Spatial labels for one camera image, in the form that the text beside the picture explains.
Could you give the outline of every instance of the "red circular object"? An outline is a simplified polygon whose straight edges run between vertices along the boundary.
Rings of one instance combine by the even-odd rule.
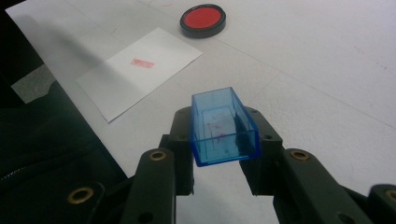
[[[213,4],[203,4],[187,10],[180,18],[181,31],[192,38],[207,38],[220,33],[225,27],[223,9]]]
[[[213,7],[201,7],[193,10],[184,18],[190,28],[202,29],[216,24],[221,19],[220,12]]]

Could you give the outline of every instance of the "blue plastic box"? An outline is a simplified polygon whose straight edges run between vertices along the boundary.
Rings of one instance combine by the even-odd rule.
[[[258,128],[231,87],[192,96],[190,144],[198,166],[261,154]]]

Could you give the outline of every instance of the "transparent blue container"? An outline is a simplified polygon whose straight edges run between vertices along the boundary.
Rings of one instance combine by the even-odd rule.
[[[198,166],[261,153],[259,130],[231,87],[192,96],[190,144]]]

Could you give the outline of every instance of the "brass screw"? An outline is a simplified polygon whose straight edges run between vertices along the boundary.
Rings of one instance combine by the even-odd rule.
[[[385,194],[396,203],[396,189],[388,189]]]
[[[290,155],[297,161],[308,161],[309,155],[300,150],[293,150]]]
[[[166,154],[163,151],[156,150],[149,154],[149,158],[152,161],[161,161],[166,158]]]
[[[82,187],[73,190],[67,197],[67,201],[71,204],[79,204],[87,202],[93,195],[93,189]]]

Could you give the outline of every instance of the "white surface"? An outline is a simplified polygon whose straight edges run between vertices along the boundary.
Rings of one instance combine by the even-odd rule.
[[[77,81],[110,122],[201,54],[157,28]]]
[[[362,194],[396,184],[395,1],[213,1],[225,29],[183,37],[180,16],[202,3],[29,0],[7,12],[127,175],[192,94],[232,86],[285,147],[312,152],[340,184]],[[156,27],[204,54],[107,124],[76,78]],[[195,194],[177,198],[177,223],[276,223],[271,198],[249,195],[237,162],[194,175]]]

